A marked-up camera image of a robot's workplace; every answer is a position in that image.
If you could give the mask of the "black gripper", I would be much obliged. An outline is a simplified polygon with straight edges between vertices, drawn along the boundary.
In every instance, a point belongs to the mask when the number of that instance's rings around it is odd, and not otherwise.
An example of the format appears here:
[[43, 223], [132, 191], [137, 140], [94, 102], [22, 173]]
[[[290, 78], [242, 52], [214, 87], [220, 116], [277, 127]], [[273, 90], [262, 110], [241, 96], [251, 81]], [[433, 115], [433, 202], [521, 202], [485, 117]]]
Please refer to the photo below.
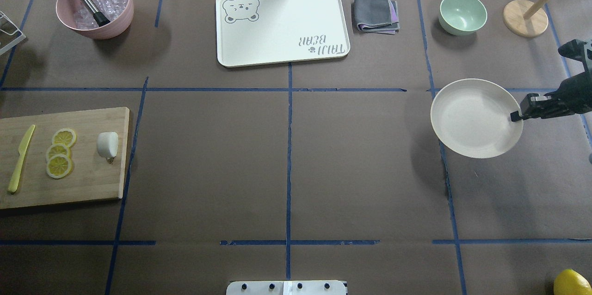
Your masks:
[[586, 112], [590, 112], [590, 76], [576, 75], [563, 80], [556, 91], [544, 96], [528, 93], [520, 102], [520, 110], [510, 114], [510, 120], [547, 119]]

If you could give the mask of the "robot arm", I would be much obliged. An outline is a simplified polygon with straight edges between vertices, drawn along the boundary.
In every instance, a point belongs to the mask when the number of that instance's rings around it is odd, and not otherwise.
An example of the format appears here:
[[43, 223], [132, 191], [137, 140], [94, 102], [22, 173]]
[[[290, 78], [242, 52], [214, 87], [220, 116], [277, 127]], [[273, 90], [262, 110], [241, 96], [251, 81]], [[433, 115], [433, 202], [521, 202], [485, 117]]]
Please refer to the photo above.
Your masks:
[[591, 74], [583, 72], [563, 80], [556, 91], [540, 95], [528, 93], [520, 110], [510, 114], [512, 122], [531, 118], [556, 118], [585, 114], [592, 110]]

